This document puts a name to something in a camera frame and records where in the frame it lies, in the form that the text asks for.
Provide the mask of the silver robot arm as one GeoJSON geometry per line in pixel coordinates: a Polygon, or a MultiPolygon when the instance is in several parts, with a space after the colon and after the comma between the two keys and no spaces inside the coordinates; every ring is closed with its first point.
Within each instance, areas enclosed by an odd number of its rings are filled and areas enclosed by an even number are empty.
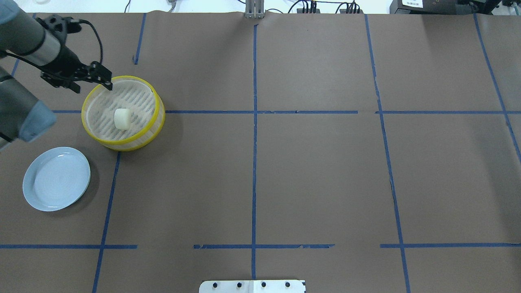
{"type": "MultiPolygon", "coordinates": [[[[100,42],[91,22],[56,14],[33,18],[13,0],[2,0],[0,7],[1,58],[15,58],[36,68],[40,78],[54,88],[78,94],[79,82],[89,82],[112,90],[112,72],[103,65],[102,45],[99,60],[90,64],[82,63],[66,45],[68,35],[80,32],[82,25],[88,25],[100,42]]],[[[38,139],[56,123],[57,117],[15,79],[13,72],[1,68],[0,120],[1,149],[5,149],[16,140],[38,139]]]]}

